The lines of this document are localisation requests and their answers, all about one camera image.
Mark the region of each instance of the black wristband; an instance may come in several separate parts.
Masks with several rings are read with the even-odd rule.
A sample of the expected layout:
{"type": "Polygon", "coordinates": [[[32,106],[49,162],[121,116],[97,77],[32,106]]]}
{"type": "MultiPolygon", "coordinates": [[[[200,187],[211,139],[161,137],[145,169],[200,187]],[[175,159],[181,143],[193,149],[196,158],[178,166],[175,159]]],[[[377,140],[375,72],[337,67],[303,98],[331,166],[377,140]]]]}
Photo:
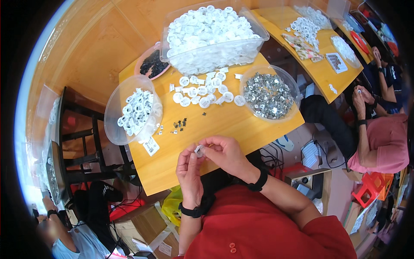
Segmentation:
{"type": "Polygon", "coordinates": [[[50,218],[52,214],[56,214],[59,217],[59,213],[57,211],[55,211],[55,210],[49,210],[48,211],[48,218],[50,218]]]}
{"type": "Polygon", "coordinates": [[[200,206],[195,207],[193,210],[184,208],[182,202],[180,202],[180,204],[178,205],[178,209],[184,215],[187,215],[193,218],[199,218],[201,217],[201,215],[207,214],[211,206],[213,206],[213,203],[215,200],[216,200],[215,195],[210,195],[210,196],[203,195],[203,197],[201,198],[200,206]]]}
{"type": "Polygon", "coordinates": [[[365,124],[365,125],[368,125],[368,122],[366,121],[366,120],[358,120],[357,122],[356,122],[356,125],[359,127],[359,126],[361,126],[361,125],[363,125],[363,124],[365,124]]]}
{"type": "Polygon", "coordinates": [[[248,184],[247,188],[251,191],[261,191],[263,185],[267,182],[267,171],[262,169],[260,170],[260,177],[255,184],[248,184]]]}

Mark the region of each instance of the pink shirt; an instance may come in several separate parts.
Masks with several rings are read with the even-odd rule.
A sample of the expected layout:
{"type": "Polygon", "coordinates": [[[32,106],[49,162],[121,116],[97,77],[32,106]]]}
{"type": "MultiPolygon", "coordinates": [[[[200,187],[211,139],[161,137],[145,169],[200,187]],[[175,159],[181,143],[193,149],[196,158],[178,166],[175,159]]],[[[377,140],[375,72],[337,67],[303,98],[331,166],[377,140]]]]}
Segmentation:
{"type": "Polygon", "coordinates": [[[354,171],[367,171],[395,174],[404,169],[409,162],[407,149],[407,124],[405,114],[393,114],[368,120],[367,135],[370,150],[378,150],[377,167],[363,167],[359,164],[358,150],[348,160],[354,171]]]}

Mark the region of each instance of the floral cloth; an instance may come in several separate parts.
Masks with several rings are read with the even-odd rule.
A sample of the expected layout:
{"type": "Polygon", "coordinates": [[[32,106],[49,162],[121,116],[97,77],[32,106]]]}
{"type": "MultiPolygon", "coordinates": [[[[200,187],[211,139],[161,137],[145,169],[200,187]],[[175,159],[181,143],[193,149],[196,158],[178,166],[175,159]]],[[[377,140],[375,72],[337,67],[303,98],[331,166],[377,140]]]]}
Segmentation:
{"type": "Polygon", "coordinates": [[[282,37],[295,49],[301,60],[310,58],[312,62],[318,62],[323,59],[323,55],[316,53],[315,49],[309,46],[303,38],[284,33],[282,34],[282,37]]]}

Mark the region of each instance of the pink bowl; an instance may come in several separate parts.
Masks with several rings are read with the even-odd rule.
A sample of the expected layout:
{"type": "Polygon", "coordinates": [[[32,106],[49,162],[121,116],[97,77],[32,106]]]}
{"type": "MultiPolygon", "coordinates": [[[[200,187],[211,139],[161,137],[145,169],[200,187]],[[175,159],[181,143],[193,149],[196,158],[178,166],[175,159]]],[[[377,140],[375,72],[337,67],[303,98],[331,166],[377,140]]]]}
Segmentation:
{"type": "MultiPolygon", "coordinates": [[[[148,58],[154,51],[156,51],[157,49],[159,50],[160,49],[160,46],[161,46],[161,44],[159,43],[159,42],[157,42],[157,43],[155,43],[155,45],[154,46],[152,46],[151,48],[149,48],[149,49],[147,49],[145,52],[144,52],[144,54],[142,54],[141,56],[140,56],[140,58],[137,60],[137,64],[135,65],[135,69],[134,69],[134,75],[140,75],[141,73],[140,73],[140,70],[141,70],[141,65],[142,65],[142,63],[144,62],[144,60],[146,59],[146,58],[148,58]]],[[[165,71],[167,71],[167,69],[169,69],[170,68],[170,64],[168,64],[168,66],[161,72],[161,73],[159,73],[158,75],[156,75],[156,76],[154,76],[153,78],[150,78],[151,80],[154,80],[155,78],[157,78],[157,77],[159,77],[159,76],[161,76],[162,74],[164,74],[165,73],[165,71]]],[[[149,71],[145,74],[147,77],[151,74],[151,70],[152,69],[149,69],[149,71]]]]}

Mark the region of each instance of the yellow table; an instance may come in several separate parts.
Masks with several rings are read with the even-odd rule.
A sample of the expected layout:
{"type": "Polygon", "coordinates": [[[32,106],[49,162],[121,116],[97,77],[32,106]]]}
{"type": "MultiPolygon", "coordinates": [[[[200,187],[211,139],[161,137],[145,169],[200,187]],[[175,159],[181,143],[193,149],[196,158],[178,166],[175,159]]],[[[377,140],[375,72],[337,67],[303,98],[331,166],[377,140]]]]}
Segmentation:
{"type": "MultiPolygon", "coordinates": [[[[338,95],[340,95],[346,87],[359,75],[359,73],[363,70],[362,65],[355,69],[352,68],[348,63],[347,68],[348,70],[342,73],[337,74],[332,66],[329,64],[328,60],[324,59],[319,62],[312,62],[310,59],[300,60],[296,51],[285,41],[282,37],[282,33],[294,35],[293,30],[287,32],[285,30],[279,29],[274,23],[266,20],[262,16],[259,15],[260,10],[256,9],[253,10],[254,15],[257,19],[264,25],[265,29],[269,32],[270,36],[274,38],[280,45],[282,45],[285,49],[287,49],[290,54],[295,57],[295,59],[299,62],[299,64],[305,69],[305,71],[309,74],[312,78],[314,83],[319,88],[320,92],[325,97],[328,103],[331,103],[335,100],[338,95]],[[337,90],[335,94],[330,88],[329,84],[337,90]]],[[[290,23],[295,21],[300,15],[295,12],[291,7],[284,7],[283,17],[291,19],[290,23]]],[[[325,55],[326,53],[334,53],[337,52],[335,47],[332,45],[331,36],[338,36],[338,34],[334,30],[320,30],[316,38],[319,40],[319,50],[321,55],[325,55]]]]}
{"type": "Polygon", "coordinates": [[[368,48],[369,54],[365,53],[361,47],[356,44],[356,42],[354,41],[354,38],[351,36],[351,32],[348,31],[343,25],[342,25],[342,20],[340,19],[332,19],[332,21],[338,26],[338,28],[345,34],[345,36],[348,37],[348,39],[352,42],[352,44],[355,46],[355,48],[358,50],[358,52],[361,54],[362,58],[365,60],[365,62],[368,64],[371,61],[374,60],[374,54],[372,53],[372,48],[371,46],[367,43],[367,41],[365,40],[365,38],[361,35],[358,34],[358,36],[360,36],[361,39],[363,39],[366,42],[366,47],[368,48]]]}
{"type": "MultiPolygon", "coordinates": [[[[119,73],[119,83],[134,75],[136,60],[119,73]]],[[[268,64],[266,59],[259,54],[253,65],[268,64]]],[[[240,81],[234,74],[243,74],[252,65],[230,68],[226,74],[224,84],[235,96],[239,94],[240,81]]],[[[300,112],[284,123],[269,123],[253,116],[247,107],[238,107],[234,102],[220,105],[210,105],[203,109],[199,105],[190,104],[182,107],[173,101],[173,92],[169,92],[170,83],[179,86],[178,80],[182,75],[169,68],[162,76],[153,80],[155,90],[159,95],[164,115],[161,125],[164,126],[162,135],[153,135],[160,149],[150,157],[144,147],[138,142],[129,144],[135,167],[137,168],[142,186],[147,195],[166,190],[178,185],[175,174],[178,154],[191,143],[220,134],[237,139],[245,154],[249,154],[258,148],[280,138],[284,134],[296,129],[305,121],[300,112]],[[187,125],[178,134],[171,134],[175,130],[173,123],[187,118],[187,125]]],[[[201,174],[206,174],[218,167],[212,162],[205,162],[201,168],[201,174]]]]}

